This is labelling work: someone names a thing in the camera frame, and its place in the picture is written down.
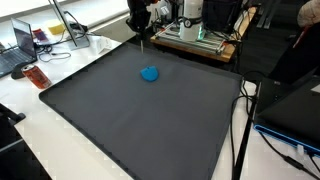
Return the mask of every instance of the person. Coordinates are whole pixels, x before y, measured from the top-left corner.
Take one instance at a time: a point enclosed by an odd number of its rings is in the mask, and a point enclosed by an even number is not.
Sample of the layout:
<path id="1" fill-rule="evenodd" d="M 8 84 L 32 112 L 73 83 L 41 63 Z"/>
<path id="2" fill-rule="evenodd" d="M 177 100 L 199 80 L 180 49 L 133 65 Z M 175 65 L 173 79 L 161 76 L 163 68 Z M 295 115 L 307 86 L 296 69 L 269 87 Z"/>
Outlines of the person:
<path id="1" fill-rule="evenodd" d="M 297 17 L 301 27 L 297 36 L 282 54 L 269 78 L 293 84 L 315 70 L 320 75 L 320 0 L 310 0 L 299 10 Z"/>

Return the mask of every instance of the blue object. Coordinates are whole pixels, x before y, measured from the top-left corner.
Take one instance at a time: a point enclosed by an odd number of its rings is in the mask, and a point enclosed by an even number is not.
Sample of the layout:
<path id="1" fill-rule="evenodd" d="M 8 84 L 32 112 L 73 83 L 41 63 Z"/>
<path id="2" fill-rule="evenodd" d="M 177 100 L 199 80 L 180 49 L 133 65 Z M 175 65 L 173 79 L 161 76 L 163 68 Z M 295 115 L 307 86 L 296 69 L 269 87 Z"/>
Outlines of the blue object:
<path id="1" fill-rule="evenodd" d="M 146 81 L 152 82 L 158 79 L 159 73 L 155 66 L 149 66 L 140 71 L 142 78 Z"/>

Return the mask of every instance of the white table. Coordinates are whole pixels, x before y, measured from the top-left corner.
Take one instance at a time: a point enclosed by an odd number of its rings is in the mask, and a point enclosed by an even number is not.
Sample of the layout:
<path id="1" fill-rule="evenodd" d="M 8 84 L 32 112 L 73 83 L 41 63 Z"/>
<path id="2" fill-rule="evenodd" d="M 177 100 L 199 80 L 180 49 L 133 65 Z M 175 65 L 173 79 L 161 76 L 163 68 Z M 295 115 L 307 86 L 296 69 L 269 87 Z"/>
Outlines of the white table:
<path id="1" fill-rule="evenodd" d="M 113 48 L 120 44 L 115 41 L 112 43 Z M 69 49 L 64 44 L 54 47 L 54 52 L 66 51 Z M 38 61 L 35 64 L 53 83 L 57 83 L 102 55 L 94 55 L 90 48 L 72 51 L 71 54 L 71 58 L 66 60 L 49 63 Z M 249 94 L 254 94 L 254 84 L 246 83 L 246 87 Z M 12 80 L 6 76 L 0 79 L 0 102 L 14 112 L 22 112 L 27 116 L 15 127 L 52 179 L 132 179 L 69 122 L 42 103 L 38 97 L 41 91 L 26 78 Z M 245 100 L 241 99 L 234 113 L 236 156 L 246 122 Z M 212 179 L 230 178 L 231 144 L 228 132 Z"/>
<path id="2" fill-rule="evenodd" d="M 299 161 L 297 150 L 274 138 L 265 136 L 269 142 L 281 153 Z M 310 167 L 317 176 L 320 174 L 315 169 L 310 159 L 305 155 L 304 166 Z M 320 159 L 314 158 L 320 165 Z M 286 163 L 262 139 L 261 135 L 251 128 L 245 160 L 242 167 L 241 180 L 314 180 L 311 176 L 299 171 Z"/>

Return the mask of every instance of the gray mat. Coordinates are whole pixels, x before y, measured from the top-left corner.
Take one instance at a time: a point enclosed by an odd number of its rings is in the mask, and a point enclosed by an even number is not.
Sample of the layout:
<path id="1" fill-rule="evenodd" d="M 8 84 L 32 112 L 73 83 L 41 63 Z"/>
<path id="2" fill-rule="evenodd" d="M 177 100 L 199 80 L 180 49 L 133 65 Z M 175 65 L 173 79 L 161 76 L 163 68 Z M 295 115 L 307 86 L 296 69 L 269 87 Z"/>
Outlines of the gray mat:
<path id="1" fill-rule="evenodd" d="M 150 83 L 139 73 L 153 65 L 159 79 Z M 207 180 L 239 79 L 157 51 L 142 55 L 139 47 L 124 44 L 40 99 L 135 179 Z"/>

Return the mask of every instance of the laptop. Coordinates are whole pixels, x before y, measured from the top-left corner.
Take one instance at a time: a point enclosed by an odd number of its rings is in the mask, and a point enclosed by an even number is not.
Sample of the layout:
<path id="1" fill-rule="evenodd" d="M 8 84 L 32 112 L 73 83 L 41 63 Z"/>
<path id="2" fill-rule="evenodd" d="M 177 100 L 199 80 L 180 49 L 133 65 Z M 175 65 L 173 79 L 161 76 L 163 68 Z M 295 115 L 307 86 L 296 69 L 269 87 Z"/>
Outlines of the laptop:
<path id="1" fill-rule="evenodd" d="M 263 80 L 258 89 L 254 129 L 320 156 L 320 93 L 315 91 L 319 85 L 318 76 L 299 87 Z"/>
<path id="2" fill-rule="evenodd" d="M 37 61 L 30 24 L 14 18 L 11 22 L 17 39 L 17 48 L 0 54 L 0 78 L 10 74 L 17 64 Z"/>

